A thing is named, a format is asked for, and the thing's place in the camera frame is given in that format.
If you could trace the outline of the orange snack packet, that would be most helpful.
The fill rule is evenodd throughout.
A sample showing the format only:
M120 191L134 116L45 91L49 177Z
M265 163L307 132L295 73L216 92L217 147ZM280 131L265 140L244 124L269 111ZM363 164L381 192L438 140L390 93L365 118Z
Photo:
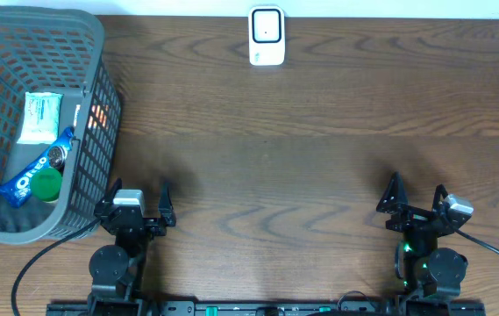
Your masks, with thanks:
M75 115L73 120L73 126L77 127L78 120L80 118L82 106L77 104L75 106ZM90 107L91 113L88 115L86 127L88 129L98 129L105 128L107 126L108 117L106 111L108 110L107 106L101 105L92 105Z

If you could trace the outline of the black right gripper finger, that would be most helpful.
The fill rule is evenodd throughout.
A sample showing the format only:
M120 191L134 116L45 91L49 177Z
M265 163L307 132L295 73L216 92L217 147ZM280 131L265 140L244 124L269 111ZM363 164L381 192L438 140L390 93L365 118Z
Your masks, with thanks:
M443 184L439 184L434 192L432 210L438 215L446 214L449 204L446 202L448 192Z
M399 172L394 172L390 177L386 190L376 206L376 211L387 214L397 214L408 204L409 200L404 188L403 179Z

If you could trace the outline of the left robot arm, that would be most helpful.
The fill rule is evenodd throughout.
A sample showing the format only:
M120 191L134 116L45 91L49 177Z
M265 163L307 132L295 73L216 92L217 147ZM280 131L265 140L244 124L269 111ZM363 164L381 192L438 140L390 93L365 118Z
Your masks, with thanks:
M117 180L96 203L99 225L115 237L90 258L88 315L159 315L158 304L141 291L150 242L176 225L169 184L160 188L157 217L145 215L142 190L125 190Z

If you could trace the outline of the pale green wipes packet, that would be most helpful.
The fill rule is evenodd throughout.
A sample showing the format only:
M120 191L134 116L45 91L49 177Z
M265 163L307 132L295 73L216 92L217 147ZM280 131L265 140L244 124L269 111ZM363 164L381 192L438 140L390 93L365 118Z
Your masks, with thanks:
M63 95L26 92L24 118L18 144L51 144L58 138Z

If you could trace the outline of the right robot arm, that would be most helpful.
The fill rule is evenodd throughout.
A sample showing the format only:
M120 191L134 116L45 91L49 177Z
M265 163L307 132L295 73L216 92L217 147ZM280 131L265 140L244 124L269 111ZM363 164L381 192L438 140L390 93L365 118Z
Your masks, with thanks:
M438 239L451 235L474 213L465 198L435 189L432 207L425 210L409 203L399 173L392 174L376 211L387 213L388 230L401 233L396 247L396 276L403 280L404 294L396 305L404 311L409 302L448 305L460 295L460 284L467 272L467 258L450 248L441 248Z

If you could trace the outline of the green lid white jar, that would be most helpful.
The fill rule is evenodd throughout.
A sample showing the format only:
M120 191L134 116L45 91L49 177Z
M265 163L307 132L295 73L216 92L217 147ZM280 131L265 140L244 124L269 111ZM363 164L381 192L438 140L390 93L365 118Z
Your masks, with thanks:
M30 181L33 197L46 203L53 203L59 198L62 175L59 170L48 168L36 173Z

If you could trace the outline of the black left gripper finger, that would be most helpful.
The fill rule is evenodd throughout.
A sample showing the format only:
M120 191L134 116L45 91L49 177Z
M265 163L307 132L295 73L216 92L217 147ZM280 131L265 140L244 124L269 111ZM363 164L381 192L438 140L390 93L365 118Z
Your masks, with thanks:
M158 211L160 213L160 218L166 226L176 225L175 209L171 200L170 186L167 182L161 185Z
M122 189L122 179L117 178L113 185L108 189L106 194L104 195L102 199L102 204L103 205L112 205L113 204L113 199L117 195L118 191Z

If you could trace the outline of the blue Oreo cookie pack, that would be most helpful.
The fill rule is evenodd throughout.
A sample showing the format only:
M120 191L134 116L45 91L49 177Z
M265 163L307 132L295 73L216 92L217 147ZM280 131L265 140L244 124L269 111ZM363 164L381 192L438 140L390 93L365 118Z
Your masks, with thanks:
M53 168L63 174L68 154L72 150L74 128L69 126L61 135L48 146L34 161L30 162L11 180L0 185L0 195L7 200L10 206L19 208L30 198L30 181L42 169Z

